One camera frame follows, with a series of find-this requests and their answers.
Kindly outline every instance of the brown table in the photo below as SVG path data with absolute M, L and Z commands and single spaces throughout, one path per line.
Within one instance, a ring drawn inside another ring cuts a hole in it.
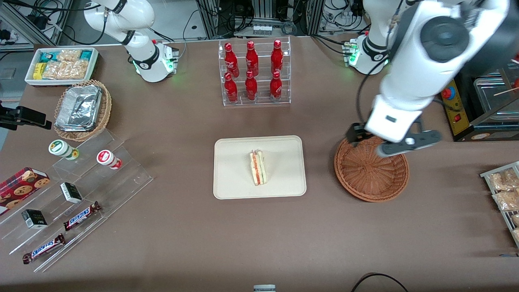
M 395 200 L 366 203 L 335 177 L 333 155 L 357 121 L 362 75 L 309 37 L 293 37 L 290 107 L 222 106 L 217 42 L 189 43 L 179 72 L 144 82 L 122 46 L 98 47 L 97 79 L 112 94 L 108 128 L 155 177 L 45 273 L 0 247 L 1 291 L 349 291 L 365 273 L 388 273 L 410 291 L 518 291 L 511 235 L 479 174 L 519 160 L 518 142 L 454 143 L 442 108 L 425 126 L 444 141 L 409 153 L 409 185 Z M 368 111 L 382 74 L 363 91 Z M 21 104 L 53 116 L 62 88 L 28 86 Z M 221 138 L 298 135 L 308 190 L 301 197 L 217 200 L 213 146 Z M 0 152 L 0 179 L 45 170 L 54 131 L 24 126 Z M 383 279 L 358 291 L 398 287 Z

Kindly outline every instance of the sandwich slice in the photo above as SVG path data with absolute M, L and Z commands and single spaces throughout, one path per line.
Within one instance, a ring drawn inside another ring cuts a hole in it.
M 261 150 L 253 150 L 250 153 L 252 177 L 255 185 L 262 185 L 267 183 L 267 172 L 265 171 L 265 164 L 263 152 Z

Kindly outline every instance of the coca-cola bottle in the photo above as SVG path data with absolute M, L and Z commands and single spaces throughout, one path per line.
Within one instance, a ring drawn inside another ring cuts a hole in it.
M 245 56 L 247 61 L 247 70 L 251 70 L 254 76 L 258 76 L 260 73 L 260 65 L 258 62 L 258 53 L 254 49 L 254 42 L 247 42 L 247 55 Z
M 255 101 L 258 97 L 258 83 L 254 78 L 252 70 L 247 71 L 247 80 L 245 80 L 245 88 L 247 89 L 247 98 L 250 101 Z
M 270 55 L 270 62 L 272 64 L 270 68 L 272 73 L 275 71 L 281 72 L 281 69 L 283 69 L 283 51 L 281 50 L 281 41 L 278 39 L 274 41 L 274 50 L 272 50 L 272 55 Z
M 240 76 L 240 70 L 238 69 L 238 58 L 236 58 L 236 54 L 233 52 L 233 46 L 230 43 L 226 43 L 224 47 L 227 72 L 232 74 L 234 78 L 238 78 L 238 76 Z
M 272 80 L 270 81 L 270 100 L 272 102 L 278 102 L 281 99 L 281 86 L 283 83 L 279 79 L 279 71 L 275 71 L 272 74 Z
M 238 87 L 236 86 L 236 83 L 233 80 L 233 77 L 229 72 L 225 72 L 225 94 L 227 95 L 227 98 L 229 99 L 230 103 L 237 103 L 238 102 Z

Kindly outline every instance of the brown wicker basket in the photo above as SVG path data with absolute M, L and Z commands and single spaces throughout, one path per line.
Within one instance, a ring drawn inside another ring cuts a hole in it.
M 85 82 L 81 82 L 78 84 L 72 85 L 72 87 L 80 87 L 87 85 L 96 85 L 99 86 L 103 90 L 103 96 L 101 97 L 101 104 L 99 105 L 99 114 L 97 125 L 93 131 L 90 132 L 65 132 L 58 128 L 56 128 L 56 124 L 54 124 L 54 130 L 58 133 L 58 135 L 63 139 L 74 140 L 77 142 L 83 142 L 95 135 L 100 130 L 106 128 L 108 124 L 108 120 L 110 119 L 110 110 L 112 109 L 112 97 L 110 96 L 110 92 L 106 89 L 106 87 L 99 81 L 89 80 Z M 58 118 L 58 114 L 61 109 L 61 103 L 63 102 L 63 97 L 65 97 L 65 93 L 61 95 L 60 101 L 58 101 L 58 106 L 54 111 L 54 119 Z
M 376 149 L 382 139 L 373 137 L 353 147 L 343 140 L 335 153 L 335 174 L 352 195 L 368 202 L 394 199 L 407 186 L 409 165 L 403 154 L 382 158 Z

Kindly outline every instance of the red cookie box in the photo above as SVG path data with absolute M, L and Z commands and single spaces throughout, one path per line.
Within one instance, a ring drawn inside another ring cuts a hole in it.
M 0 183 L 0 215 L 14 208 L 38 189 L 50 183 L 44 172 L 25 167 Z

